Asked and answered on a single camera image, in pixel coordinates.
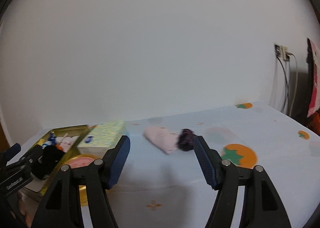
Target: table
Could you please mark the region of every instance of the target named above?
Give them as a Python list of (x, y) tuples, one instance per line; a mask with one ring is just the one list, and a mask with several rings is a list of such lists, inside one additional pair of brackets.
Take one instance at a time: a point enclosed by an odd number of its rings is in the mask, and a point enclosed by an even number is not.
[[(236, 164), (262, 165), (293, 228), (302, 227), (320, 202), (320, 137), (258, 101), (126, 122), (131, 151), (108, 196), (120, 228), (205, 227), (217, 194), (206, 184), (194, 151), (164, 154), (143, 137), (147, 126), (175, 133), (189, 128)], [(46, 132), (42, 130), (25, 143), (13, 161)], [(239, 187), (232, 228), (239, 226), (243, 196), (244, 188)], [(92, 227), (88, 207), (82, 212), (85, 227)]]

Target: black plush toy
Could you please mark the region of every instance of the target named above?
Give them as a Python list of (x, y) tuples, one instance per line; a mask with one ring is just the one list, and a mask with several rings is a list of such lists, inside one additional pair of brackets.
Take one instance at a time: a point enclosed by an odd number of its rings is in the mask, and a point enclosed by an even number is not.
[(35, 162), (31, 168), (31, 172), (39, 179), (46, 179), (64, 154), (55, 145), (44, 147), (41, 159)]

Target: metal screw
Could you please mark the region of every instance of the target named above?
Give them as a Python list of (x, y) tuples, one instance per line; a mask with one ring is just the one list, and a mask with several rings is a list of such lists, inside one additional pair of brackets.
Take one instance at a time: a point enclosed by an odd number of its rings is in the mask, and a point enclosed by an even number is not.
[(97, 166), (101, 165), (102, 163), (103, 163), (103, 160), (102, 160), (102, 159), (96, 159), (96, 160), (94, 161), (94, 164), (97, 165)]
[(263, 171), (263, 167), (260, 166), (260, 165), (257, 165), (257, 166), (256, 166), (256, 171), (262, 172), (262, 171)]
[(69, 169), (69, 166), (68, 165), (63, 165), (62, 167), (61, 167), (61, 170), (62, 171), (67, 171)]
[(223, 161), (221, 161), (221, 163), (224, 166), (229, 166), (231, 164), (231, 162), (229, 160), (223, 160)]

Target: electrical outlet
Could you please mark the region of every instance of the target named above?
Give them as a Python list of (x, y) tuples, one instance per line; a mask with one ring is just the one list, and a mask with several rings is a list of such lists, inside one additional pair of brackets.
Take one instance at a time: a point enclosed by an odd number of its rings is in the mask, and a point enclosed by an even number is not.
[(284, 61), (289, 60), (289, 56), (287, 55), (288, 48), (286, 46), (282, 46), (275, 43), (275, 54), (276, 57), (282, 58)]
[(275, 53), (276, 57), (282, 58), (282, 49), (281, 46), (275, 43)]
[(284, 61), (288, 61), (289, 60), (289, 56), (287, 55), (288, 52), (288, 48), (285, 46), (281, 46), (281, 50), (282, 50), (282, 58)]

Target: blue gripper pad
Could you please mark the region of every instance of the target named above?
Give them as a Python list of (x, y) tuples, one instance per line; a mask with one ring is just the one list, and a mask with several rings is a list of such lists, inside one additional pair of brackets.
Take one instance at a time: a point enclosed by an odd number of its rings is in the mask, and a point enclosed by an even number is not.
[(118, 183), (120, 174), (122, 172), (125, 161), (127, 160), (130, 151), (130, 139), (128, 136), (123, 135), (116, 147), (110, 155), (107, 166), (109, 169), (108, 187), (111, 189)]
[(208, 147), (202, 136), (194, 139), (193, 147), (207, 184), (215, 190), (218, 189), (222, 182), (219, 154)]
[(16, 143), (4, 152), (4, 159), (10, 161), (15, 155), (21, 151), (20, 144)]

